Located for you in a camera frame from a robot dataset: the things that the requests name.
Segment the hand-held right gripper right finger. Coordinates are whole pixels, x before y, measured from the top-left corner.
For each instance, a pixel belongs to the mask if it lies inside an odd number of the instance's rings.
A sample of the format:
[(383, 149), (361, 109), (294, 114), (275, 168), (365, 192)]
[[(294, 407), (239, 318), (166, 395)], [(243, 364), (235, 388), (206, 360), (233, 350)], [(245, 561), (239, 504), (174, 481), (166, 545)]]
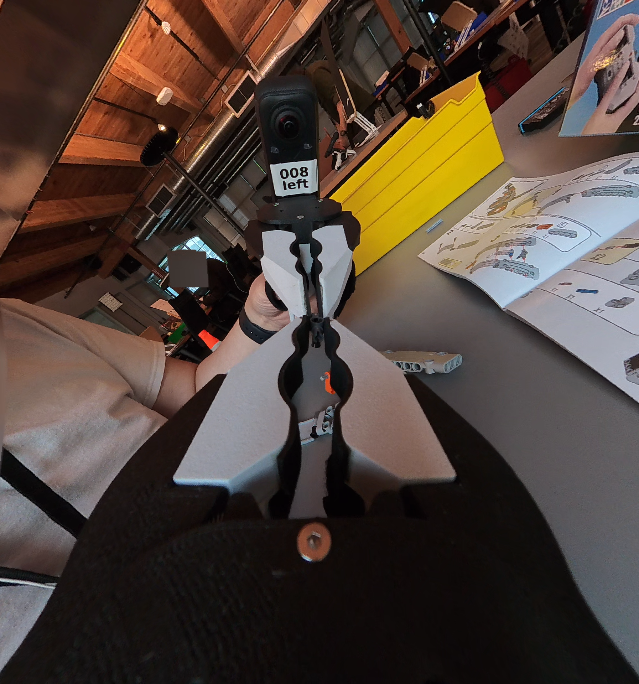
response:
[(340, 402), (326, 462), (325, 512), (358, 517), (375, 496), (456, 473), (403, 372), (340, 323), (325, 320)]

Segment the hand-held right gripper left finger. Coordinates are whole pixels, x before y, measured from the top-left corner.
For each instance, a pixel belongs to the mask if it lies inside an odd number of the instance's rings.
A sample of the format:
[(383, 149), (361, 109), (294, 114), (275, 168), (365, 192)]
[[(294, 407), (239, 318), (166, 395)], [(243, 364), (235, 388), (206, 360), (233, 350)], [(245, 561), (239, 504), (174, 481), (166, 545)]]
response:
[(178, 485), (225, 487), (287, 518), (300, 471), (298, 411), (305, 322), (299, 318), (228, 372), (178, 466)]

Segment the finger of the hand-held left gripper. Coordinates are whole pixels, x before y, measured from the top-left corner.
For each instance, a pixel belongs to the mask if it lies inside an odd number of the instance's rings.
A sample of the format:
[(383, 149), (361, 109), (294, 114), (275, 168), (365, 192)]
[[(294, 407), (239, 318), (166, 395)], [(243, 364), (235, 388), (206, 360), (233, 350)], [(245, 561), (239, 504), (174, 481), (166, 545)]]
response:
[(262, 244), (264, 276), (277, 298), (286, 305), (291, 317), (311, 315), (310, 286), (300, 261), (297, 236), (287, 230), (265, 230)]
[(313, 258), (317, 266), (317, 305), (323, 318), (334, 318), (352, 269), (352, 249), (343, 226), (323, 226), (311, 234), (321, 250)]

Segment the grey curved panel assembly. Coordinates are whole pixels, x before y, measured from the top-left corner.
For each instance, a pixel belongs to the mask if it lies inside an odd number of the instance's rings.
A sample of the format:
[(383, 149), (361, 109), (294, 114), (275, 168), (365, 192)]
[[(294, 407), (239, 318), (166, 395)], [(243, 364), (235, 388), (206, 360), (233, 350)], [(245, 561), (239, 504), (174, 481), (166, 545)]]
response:
[(382, 355), (407, 373), (450, 373), (462, 364), (460, 354), (447, 352), (394, 352), (387, 350)]

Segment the person's left forearm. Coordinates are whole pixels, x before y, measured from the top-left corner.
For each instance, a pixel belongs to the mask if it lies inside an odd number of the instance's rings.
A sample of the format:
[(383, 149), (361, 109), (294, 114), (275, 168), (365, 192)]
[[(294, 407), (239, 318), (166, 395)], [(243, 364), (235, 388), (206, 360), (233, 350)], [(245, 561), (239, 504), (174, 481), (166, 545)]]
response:
[(237, 323), (220, 346), (199, 364), (168, 358), (153, 410), (170, 418), (218, 374), (228, 373), (259, 348)]

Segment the grey desk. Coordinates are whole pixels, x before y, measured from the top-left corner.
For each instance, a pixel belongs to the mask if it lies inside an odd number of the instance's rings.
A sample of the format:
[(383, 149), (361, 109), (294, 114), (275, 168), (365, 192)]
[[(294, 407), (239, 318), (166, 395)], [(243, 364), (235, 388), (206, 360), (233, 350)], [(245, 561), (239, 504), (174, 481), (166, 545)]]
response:
[(463, 356), (452, 374), (422, 379), (516, 471), (589, 606), (639, 674), (639, 404), (477, 287), (418, 258), (511, 176), (554, 175), (639, 150), (639, 136), (559, 138), (558, 122), (519, 133), (520, 119), (572, 73), (582, 40), (493, 114), (505, 162), (364, 271), (340, 321), (375, 348)]

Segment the person's left hand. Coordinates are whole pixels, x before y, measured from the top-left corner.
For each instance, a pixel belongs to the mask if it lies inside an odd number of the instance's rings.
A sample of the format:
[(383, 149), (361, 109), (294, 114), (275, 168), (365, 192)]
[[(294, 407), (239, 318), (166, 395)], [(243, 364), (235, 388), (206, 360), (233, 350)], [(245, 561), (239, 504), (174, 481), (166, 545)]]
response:
[(281, 311), (273, 305), (265, 292), (263, 274), (257, 276), (250, 286), (244, 310), (248, 319), (264, 330), (277, 332), (290, 322), (289, 311)]

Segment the black wristband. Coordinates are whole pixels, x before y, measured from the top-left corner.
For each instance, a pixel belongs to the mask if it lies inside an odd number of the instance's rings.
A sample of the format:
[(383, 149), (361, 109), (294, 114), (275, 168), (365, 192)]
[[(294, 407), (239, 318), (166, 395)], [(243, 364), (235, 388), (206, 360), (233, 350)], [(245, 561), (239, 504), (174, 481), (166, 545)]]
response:
[(259, 345), (279, 331), (279, 327), (274, 323), (274, 316), (264, 315), (246, 305), (241, 308), (238, 321), (241, 332)]

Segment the black round ceiling fixture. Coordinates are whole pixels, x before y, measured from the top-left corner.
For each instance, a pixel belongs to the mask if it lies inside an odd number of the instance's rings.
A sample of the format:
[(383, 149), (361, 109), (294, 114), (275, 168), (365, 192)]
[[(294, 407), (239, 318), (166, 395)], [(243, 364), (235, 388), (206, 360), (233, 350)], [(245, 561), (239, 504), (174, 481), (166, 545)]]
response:
[(146, 167), (158, 165), (166, 155), (173, 152), (179, 140), (180, 135), (174, 127), (164, 127), (159, 130), (141, 152), (141, 164)]

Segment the yellow plastic bin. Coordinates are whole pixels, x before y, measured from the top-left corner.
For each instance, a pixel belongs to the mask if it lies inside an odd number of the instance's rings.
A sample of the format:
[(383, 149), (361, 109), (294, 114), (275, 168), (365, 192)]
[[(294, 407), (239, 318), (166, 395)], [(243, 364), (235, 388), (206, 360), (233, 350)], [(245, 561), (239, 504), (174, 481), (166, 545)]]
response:
[(432, 102), (332, 194), (361, 226), (358, 275), (503, 162), (478, 74)]

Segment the white instruction booklet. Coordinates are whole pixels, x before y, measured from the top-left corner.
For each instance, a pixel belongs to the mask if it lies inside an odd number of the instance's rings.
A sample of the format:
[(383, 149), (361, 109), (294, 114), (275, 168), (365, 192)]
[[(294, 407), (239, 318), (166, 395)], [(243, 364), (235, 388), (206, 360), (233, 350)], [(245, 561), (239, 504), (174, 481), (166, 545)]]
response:
[(511, 178), (419, 257), (639, 403), (639, 152)]

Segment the black flat box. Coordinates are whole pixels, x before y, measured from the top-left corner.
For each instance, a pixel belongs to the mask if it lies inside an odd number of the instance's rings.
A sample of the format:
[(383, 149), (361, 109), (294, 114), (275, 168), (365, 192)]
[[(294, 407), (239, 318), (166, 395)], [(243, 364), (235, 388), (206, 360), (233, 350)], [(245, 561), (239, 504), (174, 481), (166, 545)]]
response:
[(530, 115), (522, 119), (518, 124), (520, 133), (527, 135), (534, 131), (543, 130), (550, 123), (561, 117), (568, 103), (570, 90), (570, 86), (561, 88), (530, 113)]

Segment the blue toy kit box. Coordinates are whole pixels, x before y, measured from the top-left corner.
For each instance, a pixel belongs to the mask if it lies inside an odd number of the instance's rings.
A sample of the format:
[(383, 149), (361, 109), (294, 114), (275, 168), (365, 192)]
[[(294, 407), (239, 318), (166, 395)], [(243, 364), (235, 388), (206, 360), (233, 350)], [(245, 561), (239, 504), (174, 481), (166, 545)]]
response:
[(639, 133), (639, 1), (594, 1), (560, 136)]

